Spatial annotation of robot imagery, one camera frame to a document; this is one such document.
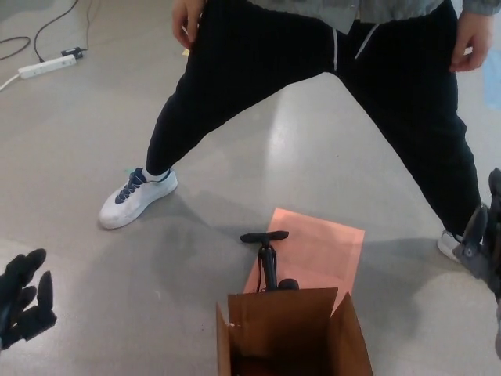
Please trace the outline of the person's right hand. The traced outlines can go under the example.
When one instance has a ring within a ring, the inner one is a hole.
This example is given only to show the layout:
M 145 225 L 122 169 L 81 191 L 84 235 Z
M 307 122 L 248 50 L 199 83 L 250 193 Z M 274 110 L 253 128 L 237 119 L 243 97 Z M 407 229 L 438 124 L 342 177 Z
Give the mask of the person's right hand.
M 205 0 L 176 0 L 174 2 L 171 12 L 172 34 L 188 50 L 192 48 L 196 40 L 205 4 Z

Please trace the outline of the person's left hand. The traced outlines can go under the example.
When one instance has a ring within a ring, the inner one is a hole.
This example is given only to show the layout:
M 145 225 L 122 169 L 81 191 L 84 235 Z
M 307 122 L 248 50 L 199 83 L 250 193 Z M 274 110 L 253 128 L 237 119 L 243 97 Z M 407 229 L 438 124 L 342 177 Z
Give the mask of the person's left hand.
M 492 46 L 494 17 L 500 1 L 463 1 L 450 70 L 473 71 L 485 61 Z

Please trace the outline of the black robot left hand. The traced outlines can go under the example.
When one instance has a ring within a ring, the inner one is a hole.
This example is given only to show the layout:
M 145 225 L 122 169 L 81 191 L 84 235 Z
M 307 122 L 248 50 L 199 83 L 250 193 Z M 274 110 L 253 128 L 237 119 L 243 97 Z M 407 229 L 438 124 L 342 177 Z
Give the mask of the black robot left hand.
M 31 281 L 43 265 L 46 250 L 18 254 L 1 275 L 1 350 L 20 340 L 29 341 L 56 324 L 52 274 L 42 274 L 38 286 Z

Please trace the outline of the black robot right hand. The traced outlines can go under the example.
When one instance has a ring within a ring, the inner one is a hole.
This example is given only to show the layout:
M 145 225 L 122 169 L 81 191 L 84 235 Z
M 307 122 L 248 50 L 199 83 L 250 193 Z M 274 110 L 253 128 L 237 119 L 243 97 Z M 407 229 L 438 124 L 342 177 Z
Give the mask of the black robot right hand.
M 476 279 L 482 280 L 500 301 L 500 169 L 488 177 L 490 205 L 477 207 L 467 224 L 463 239 L 453 251 Z

